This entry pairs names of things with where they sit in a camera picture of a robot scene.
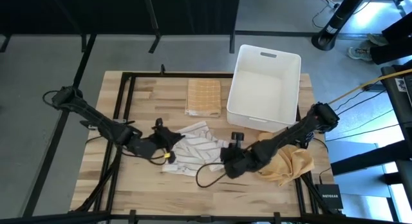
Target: bin handle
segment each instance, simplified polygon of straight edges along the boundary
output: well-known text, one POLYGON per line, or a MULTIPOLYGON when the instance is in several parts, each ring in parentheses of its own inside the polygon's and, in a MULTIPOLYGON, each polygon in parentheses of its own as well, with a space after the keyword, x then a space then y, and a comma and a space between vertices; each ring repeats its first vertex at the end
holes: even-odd
POLYGON ((262 119, 258 119, 258 118, 252 118, 252 117, 249 117, 249 119, 253 120, 253 121, 258 121, 258 122, 268 122, 267 120, 262 120, 262 119))
POLYGON ((261 56, 264 56, 264 57, 271 57, 271 58, 276 58, 276 57, 277 57, 276 54, 273 54, 273 53, 265 53, 265 52, 260 52, 260 55, 261 55, 261 56))

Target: folded towel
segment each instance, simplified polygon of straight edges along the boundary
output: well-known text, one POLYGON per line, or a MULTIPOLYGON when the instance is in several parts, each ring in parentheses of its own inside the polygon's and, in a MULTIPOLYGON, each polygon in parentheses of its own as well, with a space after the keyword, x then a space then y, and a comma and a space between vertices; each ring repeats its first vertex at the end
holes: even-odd
POLYGON ((196 117, 219 117, 221 114, 220 81, 189 79, 185 114, 196 117))
MULTIPOLYGON (((173 146, 176 160, 172 164, 166 163, 163 166, 163 172, 196 176, 197 170, 202 165, 221 162, 220 149, 229 145, 227 141, 218 140, 212 136, 204 121, 177 132, 185 135, 185 138, 173 146)), ((211 171, 221 168, 223 165, 209 166, 211 171)))

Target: white plastic bin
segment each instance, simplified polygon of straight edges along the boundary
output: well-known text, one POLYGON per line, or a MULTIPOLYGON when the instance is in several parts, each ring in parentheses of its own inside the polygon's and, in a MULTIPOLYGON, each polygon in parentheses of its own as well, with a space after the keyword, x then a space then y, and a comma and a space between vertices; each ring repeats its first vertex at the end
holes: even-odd
POLYGON ((269 132, 291 126, 300 75, 299 55, 242 45, 227 101, 227 122, 269 132))

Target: yellow cloth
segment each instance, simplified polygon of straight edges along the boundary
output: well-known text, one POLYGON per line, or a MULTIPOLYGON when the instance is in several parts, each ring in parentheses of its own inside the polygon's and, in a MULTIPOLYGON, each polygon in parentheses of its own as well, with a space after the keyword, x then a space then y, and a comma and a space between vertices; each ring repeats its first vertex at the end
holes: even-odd
MULTIPOLYGON (((258 140, 273 138, 276 134, 261 133, 258 140)), ((279 182, 279 186, 300 177, 315 168, 314 159, 306 149, 294 145, 286 145, 280 148, 272 157, 270 163, 258 171, 260 177, 265 180, 279 182)))

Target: black box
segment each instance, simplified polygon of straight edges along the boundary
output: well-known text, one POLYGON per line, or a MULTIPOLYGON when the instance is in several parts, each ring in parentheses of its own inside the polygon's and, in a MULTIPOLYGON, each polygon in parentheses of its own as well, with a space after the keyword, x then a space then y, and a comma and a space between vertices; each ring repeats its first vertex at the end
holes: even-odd
POLYGON ((341 192, 338 185, 316 185, 319 194, 331 209, 343 209, 341 192))

